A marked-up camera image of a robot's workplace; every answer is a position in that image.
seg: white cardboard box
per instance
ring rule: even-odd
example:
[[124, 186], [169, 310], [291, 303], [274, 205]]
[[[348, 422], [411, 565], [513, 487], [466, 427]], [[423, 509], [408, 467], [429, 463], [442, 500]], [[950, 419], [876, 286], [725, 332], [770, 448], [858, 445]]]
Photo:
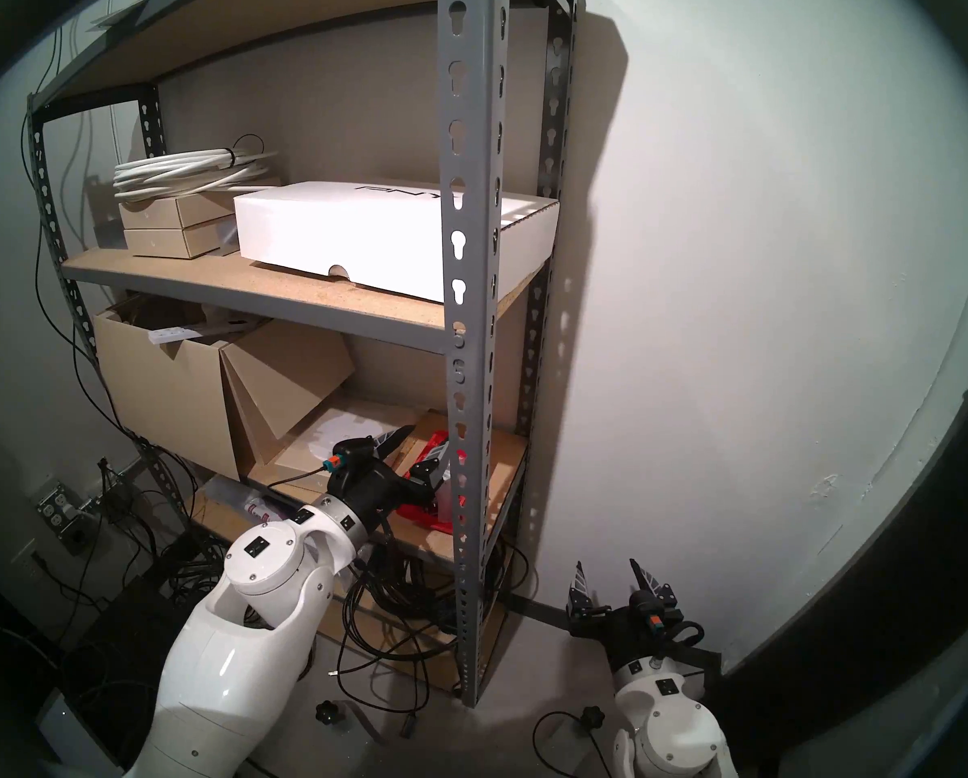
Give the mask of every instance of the white cardboard box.
[[[497, 300], [549, 258], [559, 213], [556, 200], [503, 195]], [[436, 188], [306, 182], [240, 195], [235, 215], [245, 258], [445, 300]]]

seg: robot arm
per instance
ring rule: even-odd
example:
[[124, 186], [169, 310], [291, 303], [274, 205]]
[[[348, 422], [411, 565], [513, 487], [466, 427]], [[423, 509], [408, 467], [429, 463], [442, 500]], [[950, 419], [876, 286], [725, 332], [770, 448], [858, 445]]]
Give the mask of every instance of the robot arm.
[[[626, 607], [596, 607], [580, 563], [567, 600], [570, 634], [603, 645], [615, 703], [630, 724], [615, 736], [612, 772], [617, 778], [738, 778], [714, 715], [683, 693], [680, 664], [713, 680], [721, 656], [695, 646], [703, 629], [683, 618], [671, 586], [659, 585], [634, 560], [631, 567], [638, 590]], [[687, 630], [695, 633], [678, 640]]]
[[[371, 438], [337, 444], [327, 493], [236, 539], [225, 574], [171, 647], [149, 736], [127, 776], [232, 778], [269, 732], [307, 661], [334, 576], [394, 507], [432, 498], [378, 454]], [[247, 606], [273, 629], [243, 626]]]

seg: red object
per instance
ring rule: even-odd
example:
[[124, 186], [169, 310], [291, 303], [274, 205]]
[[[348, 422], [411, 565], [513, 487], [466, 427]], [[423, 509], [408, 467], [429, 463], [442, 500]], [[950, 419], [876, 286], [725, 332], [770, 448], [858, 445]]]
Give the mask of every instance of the red object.
[[[416, 463], [423, 461], [427, 454], [433, 451], [434, 448], [439, 446], [441, 443], [448, 439], [448, 430], [436, 430], [436, 432], [430, 436], [430, 439], [426, 442], [420, 455], [416, 457]], [[408, 479], [408, 472], [404, 473], [404, 477]], [[398, 509], [395, 510], [402, 519], [408, 519], [408, 521], [418, 524], [421, 527], [426, 527], [427, 529], [437, 530], [438, 532], [447, 532], [447, 534], [452, 534], [452, 523], [443, 522], [437, 520], [437, 504], [431, 504], [429, 507], [420, 507], [416, 504], [402, 504]]]

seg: wall outlet plate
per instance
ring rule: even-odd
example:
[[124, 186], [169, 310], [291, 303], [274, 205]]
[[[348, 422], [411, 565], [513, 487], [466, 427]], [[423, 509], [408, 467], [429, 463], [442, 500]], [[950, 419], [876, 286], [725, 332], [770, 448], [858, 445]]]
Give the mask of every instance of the wall outlet plate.
[[58, 479], [50, 479], [41, 487], [34, 503], [35, 509], [56, 534], [71, 555], [87, 550], [94, 537], [94, 525], [89, 515], [80, 510], [81, 499]]

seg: coiled white cable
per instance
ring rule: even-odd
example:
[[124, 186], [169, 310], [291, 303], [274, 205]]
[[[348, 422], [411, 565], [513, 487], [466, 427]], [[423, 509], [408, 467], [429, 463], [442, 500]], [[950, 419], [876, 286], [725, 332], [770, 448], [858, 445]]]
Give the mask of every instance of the coiled white cable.
[[256, 192], [264, 189], [250, 183], [269, 169], [259, 162], [275, 152], [246, 150], [192, 150], [118, 164], [113, 186], [121, 201], [177, 197], [197, 192]]

